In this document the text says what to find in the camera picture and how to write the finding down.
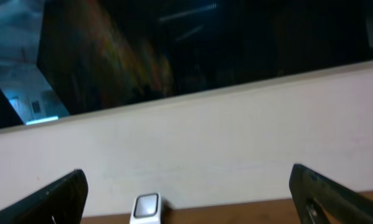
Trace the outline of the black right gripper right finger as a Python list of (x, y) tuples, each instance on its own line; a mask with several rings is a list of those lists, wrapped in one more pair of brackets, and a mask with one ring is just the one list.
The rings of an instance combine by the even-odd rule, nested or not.
[(341, 223), (373, 223), (373, 201), (311, 170), (294, 164), (289, 188), (300, 222), (329, 223), (326, 212)]

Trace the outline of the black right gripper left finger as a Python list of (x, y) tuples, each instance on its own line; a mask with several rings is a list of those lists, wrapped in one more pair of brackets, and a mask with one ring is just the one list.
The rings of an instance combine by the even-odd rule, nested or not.
[(76, 169), (0, 210), (0, 224), (79, 224), (87, 195), (88, 183), (85, 173), (81, 169)]

